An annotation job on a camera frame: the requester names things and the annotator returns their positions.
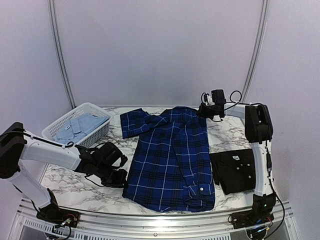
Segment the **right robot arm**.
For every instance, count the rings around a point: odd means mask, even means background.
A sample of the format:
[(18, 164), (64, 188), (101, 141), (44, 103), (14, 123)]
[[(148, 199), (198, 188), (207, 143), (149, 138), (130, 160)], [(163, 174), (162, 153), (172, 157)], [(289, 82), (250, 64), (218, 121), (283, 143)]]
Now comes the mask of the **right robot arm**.
[(244, 133), (251, 144), (255, 165), (255, 189), (253, 203), (247, 219), (258, 224), (271, 213), (276, 204), (276, 191), (272, 171), (273, 124), (267, 105), (226, 100), (222, 89), (202, 93), (198, 115), (213, 120), (218, 116), (239, 118), (244, 121)]

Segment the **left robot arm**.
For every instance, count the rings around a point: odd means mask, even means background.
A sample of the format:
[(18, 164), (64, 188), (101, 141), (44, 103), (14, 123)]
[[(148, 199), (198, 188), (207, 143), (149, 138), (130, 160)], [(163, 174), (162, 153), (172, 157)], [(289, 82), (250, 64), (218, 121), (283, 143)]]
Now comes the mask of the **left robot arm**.
[(128, 173), (122, 167), (128, 158), (113, 143), (93, 148), (72, 142), (60, 144), (26, 131), (21, 122), (13, 123), (0, 135), (0, 177), (32, 200), (39, 215), (53, 223), (63, 219), (63, 210), (53, 192), (31, 176), (23, 160), (57, 165), (86, 177), (96, 176), (103, 187), (127, 185)]

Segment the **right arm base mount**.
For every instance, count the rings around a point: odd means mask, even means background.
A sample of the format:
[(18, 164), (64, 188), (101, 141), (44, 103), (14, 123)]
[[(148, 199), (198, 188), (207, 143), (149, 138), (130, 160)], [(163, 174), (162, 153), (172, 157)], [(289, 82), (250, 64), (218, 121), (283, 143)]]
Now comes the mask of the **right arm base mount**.
[(228, 217), (228, 222), (233, 225), (234, 229), (247, 228), (252, 226), (270, 223), (274, 220), (272, 212), (263, 212), (255, 215), (253, 210), (233, 212)]

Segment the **blue plaid long sleeve shirt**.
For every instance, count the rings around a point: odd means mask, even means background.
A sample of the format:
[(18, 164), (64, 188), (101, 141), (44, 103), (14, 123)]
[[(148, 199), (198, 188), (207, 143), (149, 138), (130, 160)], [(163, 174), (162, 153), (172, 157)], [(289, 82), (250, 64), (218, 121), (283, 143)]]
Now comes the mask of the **blue plaid long sleeve shirt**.
[(207, 121), (190, 107), (120, 116), (122, 137), (138, 138), (122, 195), (156, 212), (210, 211), (215, 206)]

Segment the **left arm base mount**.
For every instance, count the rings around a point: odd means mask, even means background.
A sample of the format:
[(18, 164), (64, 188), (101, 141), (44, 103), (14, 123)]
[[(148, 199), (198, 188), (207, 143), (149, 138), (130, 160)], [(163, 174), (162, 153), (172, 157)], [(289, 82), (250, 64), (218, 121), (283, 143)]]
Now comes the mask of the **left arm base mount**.
[(58, 227), (70, 226), (75, 228), (78, 225), (80, 213), (78, 211), (60, 208), (58, 211), (49, 210), (47, 213), (40, 211), (36, 214), (36, 217), (40, 220), (54, 223)]

